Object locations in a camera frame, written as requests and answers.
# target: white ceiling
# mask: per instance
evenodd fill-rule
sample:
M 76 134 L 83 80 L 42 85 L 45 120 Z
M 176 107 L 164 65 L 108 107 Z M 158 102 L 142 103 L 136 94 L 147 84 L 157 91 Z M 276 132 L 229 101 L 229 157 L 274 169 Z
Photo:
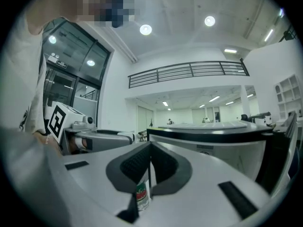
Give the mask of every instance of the white ceiling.
M 135 0 L 135 8 L 140 14 L 134 21 L 113 30 L 137 57 L 176 45 L 204 44 L 246 55 L 266 45 L 264 38 L 280 10 L 272 0 Z M 213 27 L 204 24 L 209 15 L 216 20 Z M 140 34 L 143 24 L 152 26 L 150 35 Z M 281 36 L 276 32 L 270 40 L 282 37 L 284 27 Z
M 143 96 L 137 98 L 148 104 L 157 111 L 177 109 L 199 108 L 205 104 L 205 107 L 223 106 L 231 101 L 240 101 L 240 86 L 224 86 L 224 87 L 205 87 L 197 89 L 179 90 L 169 93 L 159 93 L 152 96 Z M 255 94 L 253 86 L 246 87 L 247 94 Z M 215 96 L 220 98 L 209 102 Z M 163 101 L 168 103 L 168 107 L 164 106 Z

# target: person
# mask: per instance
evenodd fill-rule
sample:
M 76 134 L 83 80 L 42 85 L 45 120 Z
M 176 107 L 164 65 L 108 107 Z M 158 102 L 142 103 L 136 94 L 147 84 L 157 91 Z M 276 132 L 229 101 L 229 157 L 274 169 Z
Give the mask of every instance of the person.
M 43 26 L 58 17 L 71 22 L 94 21 L 96 17 L 105 15 L 107 1 L 33 0 L 25 8 L 2 50 L 0 127 L 19 127 L 20 131 L 33 134 L 41 143 L 50 145 L 60 154 L 56 140 L 51 135 L 44 135 L 46 61 L 41 53 Z

